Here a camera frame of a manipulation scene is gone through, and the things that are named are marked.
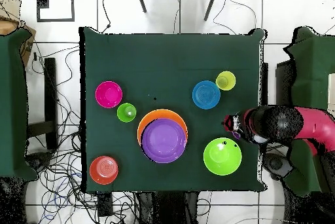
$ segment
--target chair leg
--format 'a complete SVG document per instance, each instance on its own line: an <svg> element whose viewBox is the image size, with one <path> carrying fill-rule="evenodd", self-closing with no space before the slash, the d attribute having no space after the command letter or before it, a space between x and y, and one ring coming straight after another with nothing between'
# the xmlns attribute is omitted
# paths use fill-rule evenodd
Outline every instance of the chair leg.
<svg viewBox="0 0 335 224"><path fill-rule="evenodd" d="M147 13L147 9L145 8L145 4L143 0L139 0L139 2L141 3L142 9L144 13Z"/></svg>
<svg viewBox="0 0 335 224"><path fill-rule="evenodd" d="M46 147L57 148L57 92L56 92L56 61L55 58L44 59L44 116L45 121L54 123L54 131L45 135Z"/></svg>
<svg viewBox="0 0 335 224"><path fill-rule="evenodd" d="M207 11L206 11L206 14L205 14L205 18L204 18L205 21L207 21L207 19L208 19L208 16L209 16L209 13L211 12L213 3L214 3L214 0L210 0L209 1L208 7L207 7Z"/></svg>

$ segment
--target bowl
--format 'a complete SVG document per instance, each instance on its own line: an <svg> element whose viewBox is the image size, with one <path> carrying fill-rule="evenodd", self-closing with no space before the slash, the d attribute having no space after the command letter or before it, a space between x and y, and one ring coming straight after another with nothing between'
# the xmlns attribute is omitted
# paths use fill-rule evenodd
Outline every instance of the bowl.
<svg viewBox="0 0 335 224"><path fill-rule="evenodd" d="M211 109L220 100L220 90L212 81L201 81L192 92L193 102L201 109Z"/></svg>
<svg viewBox="0 0 335 224"><path fill-rule="evenodd" d="M122 122L130 122L136 116L136 108L130 103L123 103L118 107L116 115Z"/></svg>
<svg viewBox="0 0 335 224"><path fill-rule="evenodd" d="M169 109L156 109L154 111L151 111L147 113L139 123L139 126L137 128L137 140L139 142L139 145L141 145L141 135L145 127L151 123L153 120L159 119L159 118L167 118L175 121L178 123L181 128L183 129L186 140L188 137L188 132L187 132L187 126L184 122L184 120L174 111L170 111Z"/></svg>
<svg viewBox="0 0 335 224"><path fill-rule="evenodd" d="M234 140L216 138L209 142L203 152L207 169L220 176L235 172L241 164L241 149Z"/></svg>
<svg viewBox="0 0 335 224"><path fill-rule="evenodd" d="M116 160L108 156L100 156L90 165L91 178L100 185L112 183L118 175Z"/></svg>
<svg viewBox="0 0 335 224"><path fill-rule="evenodd" d="M215 84L220 89L225 90L225 91L233 89L233 87L236 84L235 75L232 72L223 71L219 73L219 75L217 76Z"/></svg>
<svg viewBox="0 0 335 224"><path fill-rule="evenodd" d="M113 81L104 81L96 89L97 103L110 109L116 107L122 99L122 89Z"/></svg>
<svg viewBox="0 0 335 224"><path fill-rule="evenodd" d="M157 163L177 160L184 152L186 136L181 126L171 119L156 119L143 131L142 150Z"/></svg>

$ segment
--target cardboard box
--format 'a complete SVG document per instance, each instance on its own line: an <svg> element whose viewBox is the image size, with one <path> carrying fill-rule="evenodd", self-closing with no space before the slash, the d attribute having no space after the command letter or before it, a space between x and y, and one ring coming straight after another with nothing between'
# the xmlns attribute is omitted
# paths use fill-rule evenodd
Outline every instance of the cardboard box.
<svg viewBox="0 0 335 224"><path fill-rule="evenodd" d="M0 20L0 35L7 35L18 27L18 22L1 21Z"/></svg>
<svg viewBox="0 0 335 224"><path fill-rule="evenodd" d="M18 27L18 22L11 22L11 21L0 21L0 34L1 35L8 35L12 31L14 31ZM31 33L31 37L25 41L20 49L21 58L24 63L24 66L27 67L29 57L31 54L31 48L33 46L33 42L35 39L36 31L28 26L24 26L24 29L28 30Z"/></svg>
<svg viewBox="0 0 335 224"><path fill-rule="evenodd" d="M24 25L24 29L28 30L31 33L31 37L22 44L20 49L22 61L24 62L24 66L27 67L29 57L31 54L31 48L35 40L36 31L26 25Z"/></svg>
<svg viewBox="0 0 335 224"><path fill-rule="evenodd" d="M21 0L0 0L0 20L19 22Z"/></svg>

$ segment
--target purple bowl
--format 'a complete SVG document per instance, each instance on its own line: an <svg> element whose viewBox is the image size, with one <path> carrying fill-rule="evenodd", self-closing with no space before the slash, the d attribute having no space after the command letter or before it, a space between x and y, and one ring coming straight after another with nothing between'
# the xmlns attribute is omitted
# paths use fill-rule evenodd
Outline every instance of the purple bowl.
<svg viewBox="0 0 335 224"><path fill-rule="evenodd" d="M144 154L157 163L169 163L183 154L186 137L181 126L171 119L156 119L142 135Z"/></svg>

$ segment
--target orange plate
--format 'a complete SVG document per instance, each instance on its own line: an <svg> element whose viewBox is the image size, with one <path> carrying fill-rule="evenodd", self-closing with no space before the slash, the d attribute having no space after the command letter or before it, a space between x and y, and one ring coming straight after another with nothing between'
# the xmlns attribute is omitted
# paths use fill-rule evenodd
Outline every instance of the orange plate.
<svg viewBox="0 0 335 224"><path fill-rule="evenodd" d="M186 124L176 112L170 111L169 109L156 109L154 111L149 112L147 115L145 115L141 122L139 123L139 127L137 128L137 140L139 142L139 145L141 145L141 135L145 127L151 123L153 120L159 119L159 118L167 118L175 121L178 123L181 128L183 128L186 140L187 140L187 127Z"/></svg>
<svg viewBox="0 0 335 224"><path fill-rule="evenodd" d="M100 156L93 160L90 165L91 178L100 185L108 185L118 175L118 164L116 160L108 156Z"/></svg>

